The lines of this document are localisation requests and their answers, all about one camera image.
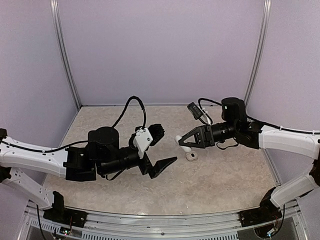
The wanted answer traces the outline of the white earbud charging case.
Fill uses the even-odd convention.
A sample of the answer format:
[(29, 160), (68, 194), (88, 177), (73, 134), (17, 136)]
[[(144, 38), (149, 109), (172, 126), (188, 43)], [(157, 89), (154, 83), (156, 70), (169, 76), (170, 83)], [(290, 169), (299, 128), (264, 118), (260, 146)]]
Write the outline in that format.
[(185, 158), (189, 162), (198, 160), (198, 154), (196, 152), (188, 152), (185, 154)]

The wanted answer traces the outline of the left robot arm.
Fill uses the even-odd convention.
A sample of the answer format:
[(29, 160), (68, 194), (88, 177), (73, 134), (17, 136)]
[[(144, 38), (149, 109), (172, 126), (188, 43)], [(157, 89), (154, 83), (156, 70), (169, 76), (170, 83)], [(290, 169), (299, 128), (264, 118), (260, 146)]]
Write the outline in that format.
[(0, 182), (26, 195), (42, 210), (49, 210), (57, 221), (63, 223), (70, 218), (64, 207), (64, 197), (30, 178), (24, 170), (33, 170), (59, 177), (66, 181), (91, 182), (97, 176), (107, 178), (119, 176), (123, 171), (138, 167), (142, 175), (151, 179), (158, 177), (178, 158), (176, 156), (158, 160), (152, 164), (147, 150), (164, 137), (161, 124), (139, 129), (127, 147), (120, 147), (119, 132), (110, 126), (88, 132), (84, 147), (70, 143), (60, 148), (49, 148), (20, 142), (0, 130)]

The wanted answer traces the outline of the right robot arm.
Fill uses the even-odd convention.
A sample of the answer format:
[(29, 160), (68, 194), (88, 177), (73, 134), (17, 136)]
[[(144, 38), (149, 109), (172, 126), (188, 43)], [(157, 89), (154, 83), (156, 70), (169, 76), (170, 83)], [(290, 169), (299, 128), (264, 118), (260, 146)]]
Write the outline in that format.
[(186, 152), (193, 148), (205, 149), (234, 139), (237, 145), (252, 149), (274, 149), (307, 156), (313, 160), (310, 171), (269, 190), (256, 210), (256, 218), (266, 222), (276, 209), (287, 202), (303, 197), (320, 186), (320, 133), (276, 126), (247, 115), (245, 102), (237, 97), (224, 98), (222, 123), (205, 123), (175, 142)]

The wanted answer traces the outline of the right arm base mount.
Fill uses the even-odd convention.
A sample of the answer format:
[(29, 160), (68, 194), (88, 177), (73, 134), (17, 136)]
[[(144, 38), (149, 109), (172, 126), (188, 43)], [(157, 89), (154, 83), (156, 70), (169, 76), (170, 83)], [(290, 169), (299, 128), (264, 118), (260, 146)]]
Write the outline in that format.
[(242, 227), (249, 227), (280, 219), (283, 215), (280, 207), (271, 202), (271, 195), (276, 187), (271, 188), (263, 196), (259, 207), (239, 212), (239, 220)]

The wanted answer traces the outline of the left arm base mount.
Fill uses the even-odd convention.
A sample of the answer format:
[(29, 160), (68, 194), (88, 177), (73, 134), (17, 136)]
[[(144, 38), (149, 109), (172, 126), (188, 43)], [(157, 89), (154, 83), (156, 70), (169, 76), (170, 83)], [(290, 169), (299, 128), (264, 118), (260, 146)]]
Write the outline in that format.
[(83, 228), (88, 213), (65, 207), (64, 197), (57, 191), (53, 191), (53, 203), (49, 209), (44, 210), (43, 217), (47, 220), (71, 227)]

